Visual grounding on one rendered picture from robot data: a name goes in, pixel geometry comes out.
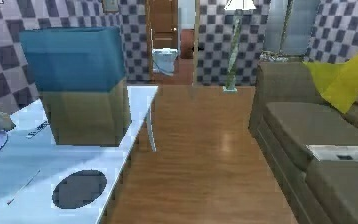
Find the white toilet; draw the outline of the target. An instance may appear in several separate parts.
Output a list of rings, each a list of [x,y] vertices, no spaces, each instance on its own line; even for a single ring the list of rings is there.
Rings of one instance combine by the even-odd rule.
[[[160,48],[152,50],[153,72],[172,76],[175,70],[174,62],[178,56],[178,50],[172,48]]]

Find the brown wooden door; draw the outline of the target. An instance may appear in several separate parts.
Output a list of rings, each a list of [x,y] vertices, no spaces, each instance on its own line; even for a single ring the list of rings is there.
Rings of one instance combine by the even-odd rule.
[[[178,48],[178,0],[151,0],[153,48]]]

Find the blue and tan box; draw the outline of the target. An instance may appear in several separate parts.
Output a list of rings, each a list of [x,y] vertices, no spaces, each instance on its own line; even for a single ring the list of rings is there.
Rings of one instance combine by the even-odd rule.
[[[117,146],[131,123],[120,28],[19,34],[55,142]]]

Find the dark grey round disc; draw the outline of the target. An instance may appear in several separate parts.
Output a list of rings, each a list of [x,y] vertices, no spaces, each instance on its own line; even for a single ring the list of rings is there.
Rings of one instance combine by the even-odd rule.
[[[52,201],[60,209],[77,209],[94,202],[107,185],[99,170],[80,170],[61,180],[53,190]]]

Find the brown sofa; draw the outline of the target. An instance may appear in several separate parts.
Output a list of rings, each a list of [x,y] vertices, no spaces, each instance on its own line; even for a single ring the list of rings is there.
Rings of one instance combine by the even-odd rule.
[[[358,224],[358,161],[318,161],[307,145],[358,146],[358,98],[346,114],[302,62],[261,62],[249,131],[299,224]]]

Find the grey window curtain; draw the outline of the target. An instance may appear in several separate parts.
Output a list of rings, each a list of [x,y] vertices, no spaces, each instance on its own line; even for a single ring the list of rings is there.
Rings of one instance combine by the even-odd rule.
[[[285,55],[306,52],[320,0],[271,0],[264,49]]]

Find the small striped remote control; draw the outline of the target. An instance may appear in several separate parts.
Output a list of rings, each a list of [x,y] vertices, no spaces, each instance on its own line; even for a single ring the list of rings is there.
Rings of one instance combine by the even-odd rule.
[[[26,138],[30,139],[33,138],[34,136],[36,136],[39,132],[41,132],[43,129],[45,129],[47,126],[49,126],[49,122],[48,121],[44,121],[43,123],[41,123],[40,125],[38,125],[34,130],[32,130],[31,132],[29,132],[26,135]]]

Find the pale blue table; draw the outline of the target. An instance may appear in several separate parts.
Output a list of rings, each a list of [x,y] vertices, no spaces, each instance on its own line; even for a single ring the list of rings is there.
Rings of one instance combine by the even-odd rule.
[[[157,92],[156,86],[128,88],[132,123],[117,147],[57,145],[48,127],[28,139],[26,135],[45,117],[41,102],[35,101],[14,113],[12,119],[18,127],[8,133],[8,141],[0,150],[0,224],[100,224],[139,131],[144,123],[151,122],[151,106]],[[6,205],[39,169],[41,172],[33,182]],[[52,201],[54,188],[80,170],[103,172],[107,178],[104,192],[81,208],[56,207]]]

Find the yellow cloth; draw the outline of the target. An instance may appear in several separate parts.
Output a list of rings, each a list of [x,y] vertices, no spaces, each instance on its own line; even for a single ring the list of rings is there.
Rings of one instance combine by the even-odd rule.
[[[358,54],[345,63],[304,62],[320,96],[341,113],[358,98]]]

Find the thin grey pencil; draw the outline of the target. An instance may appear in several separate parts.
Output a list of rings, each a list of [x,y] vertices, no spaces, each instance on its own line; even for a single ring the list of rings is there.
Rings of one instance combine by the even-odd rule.
[[[20,192],[23,191],[28,185],[30,185],[33,182],[33,180],[40,174],[40,172],[41,172],[41,169],[37,170],[37,172],[23,186],[21,186],[14,193],[14,195],[6,202],[6,205],[10,205],[15,200],[17,195],[20,194]]]

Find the framed wall picture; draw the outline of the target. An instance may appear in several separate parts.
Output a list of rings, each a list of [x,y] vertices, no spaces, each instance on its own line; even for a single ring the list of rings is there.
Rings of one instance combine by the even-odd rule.
[[[116,13],[118,9],[118,0],[102,0],[103,11],[105,13]]]

